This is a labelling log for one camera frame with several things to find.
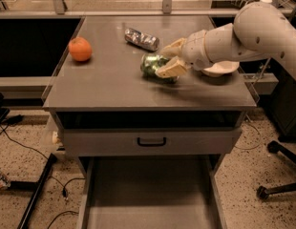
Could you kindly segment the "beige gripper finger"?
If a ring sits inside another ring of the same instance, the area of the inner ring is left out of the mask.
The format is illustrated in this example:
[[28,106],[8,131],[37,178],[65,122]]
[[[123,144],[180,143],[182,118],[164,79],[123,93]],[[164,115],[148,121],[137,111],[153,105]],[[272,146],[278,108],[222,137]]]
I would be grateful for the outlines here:
[[160,78],[177,77],[186,74],[189,69],[190,67],[182,59],[175,56],[156,70],[156,76]]
[[160,50],[159,54],[166,58],[173,58],[175,56],[181,56],[182,46],[185,43],[185,38],[180,38],[175,42],[167,45],[163,49]]

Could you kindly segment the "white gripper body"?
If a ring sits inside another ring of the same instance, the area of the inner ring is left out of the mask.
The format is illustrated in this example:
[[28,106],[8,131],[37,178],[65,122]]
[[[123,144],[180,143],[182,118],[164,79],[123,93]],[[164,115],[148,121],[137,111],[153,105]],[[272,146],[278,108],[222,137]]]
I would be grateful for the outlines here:
[[213,66],[205,49],[207,31],[194,32],[186,38],[181,48],[181,58],[196,71],[201,71]]

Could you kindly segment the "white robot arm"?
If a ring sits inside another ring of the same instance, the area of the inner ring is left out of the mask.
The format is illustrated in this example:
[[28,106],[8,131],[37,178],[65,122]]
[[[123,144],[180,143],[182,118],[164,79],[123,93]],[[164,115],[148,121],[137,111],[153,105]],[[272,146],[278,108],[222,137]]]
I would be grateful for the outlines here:
[[253,2],[239,10],[232,23],[202,30],[164,47],[169,62],[156,71],[161,78],[180,76],[222,61],[272,58],[296,81],[296,29],[273,5]]

